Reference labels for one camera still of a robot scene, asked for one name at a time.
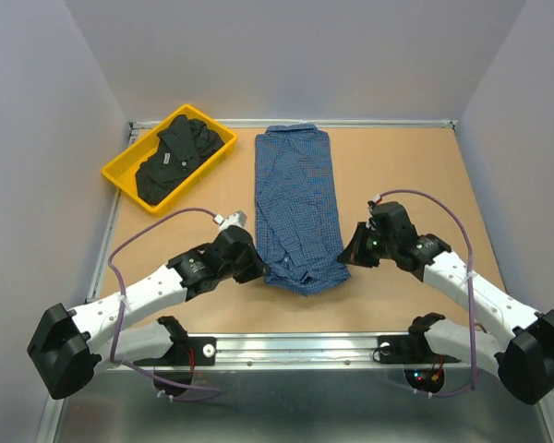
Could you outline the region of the blue plaid long sleeve shirt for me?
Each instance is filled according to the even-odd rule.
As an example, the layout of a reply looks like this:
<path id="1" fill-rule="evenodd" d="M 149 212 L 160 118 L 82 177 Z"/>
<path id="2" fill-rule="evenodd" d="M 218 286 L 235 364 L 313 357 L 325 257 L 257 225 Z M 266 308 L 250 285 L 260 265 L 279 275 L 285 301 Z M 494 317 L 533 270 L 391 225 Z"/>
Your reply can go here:
<path id="1" fill-rule="evenodd" d="M 300 124 L 256 136 L 254 200 L 267 284 L 311 295 L 350 278 L 337 260 L 343 239 L 326 132 Z"/>

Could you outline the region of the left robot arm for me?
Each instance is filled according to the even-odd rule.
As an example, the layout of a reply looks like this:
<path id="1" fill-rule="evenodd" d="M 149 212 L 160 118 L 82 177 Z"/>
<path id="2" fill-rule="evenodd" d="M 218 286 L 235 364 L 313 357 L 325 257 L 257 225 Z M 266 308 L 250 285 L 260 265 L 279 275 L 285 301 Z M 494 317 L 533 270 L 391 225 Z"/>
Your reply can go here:
<path id="1" fill-rule="evenodd" d="M 46 309 L 27 354 L 50 397 L 65 399 L 85 388 L 94 376 L 120 365 L 149 377 L 159 395 L 181 399 L 195 389 L 210 400 L 220 391 L 180 383 L 152 372 L 158 365 L 211 365 L 214 340 L 192 340 L 172 316 L 137 324 L 159 311 L 216 289 L 221 281 L 254 281 L 267 272 L 250 233 L 239 223 L 224 221 L 216 238 L 171 258 L 151 275 L 94 303 Z"/>

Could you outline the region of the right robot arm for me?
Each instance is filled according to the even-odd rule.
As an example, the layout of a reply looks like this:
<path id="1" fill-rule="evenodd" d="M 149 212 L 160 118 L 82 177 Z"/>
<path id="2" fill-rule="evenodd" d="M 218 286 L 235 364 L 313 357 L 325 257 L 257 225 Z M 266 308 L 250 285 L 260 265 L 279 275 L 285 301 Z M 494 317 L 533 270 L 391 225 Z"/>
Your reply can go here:
<path id="1" fill-rule="evenodd" d="M 432 364 L 431 373 L 406 372 L 415 391 L 440 394 L 444 363 L 463 362 L 473 376 L 496 377 L 511 395 L 529 405 L 554 390 L 554 310 L 542 313 L 513 299 L 463 261 L 432 233 L 420 234 L 398 202 L 375 198 L 338 257 L 345 265 L 377 267 L 390 260 L 398 269 L 464 308 L 460 326 L 442 314 L 416 317 L 403 335 L 379 338 L 372 353 L 383 365 Z"/>

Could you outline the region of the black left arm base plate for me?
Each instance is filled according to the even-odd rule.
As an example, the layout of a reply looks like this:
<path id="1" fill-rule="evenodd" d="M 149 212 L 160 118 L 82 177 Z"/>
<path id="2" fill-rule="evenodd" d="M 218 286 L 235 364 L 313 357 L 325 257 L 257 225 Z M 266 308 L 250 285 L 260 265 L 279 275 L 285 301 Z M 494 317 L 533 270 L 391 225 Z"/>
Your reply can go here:
<path id="1" fill-rule="evenodd" d="M 150 354 L 134 361 L 138 366 L 213 366 L 217 340 L 212 336 L 189 336 L 184 340 L 171 340 L 161 356 Z"/>

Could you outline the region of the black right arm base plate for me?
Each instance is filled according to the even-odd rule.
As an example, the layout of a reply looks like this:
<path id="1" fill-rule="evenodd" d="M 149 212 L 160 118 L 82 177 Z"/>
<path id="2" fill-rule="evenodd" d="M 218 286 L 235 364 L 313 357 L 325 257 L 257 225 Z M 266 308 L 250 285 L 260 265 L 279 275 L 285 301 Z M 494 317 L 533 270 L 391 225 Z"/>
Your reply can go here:
<path id="1" fill-rule="evenodd" d="M 408 333 L 379 335 L 371 355 L 374 362 L 384 365 L 433 364 L 441 357 L 445 363 L 460 363 L 450 355 L 434 353 L 423 336 Z"/>

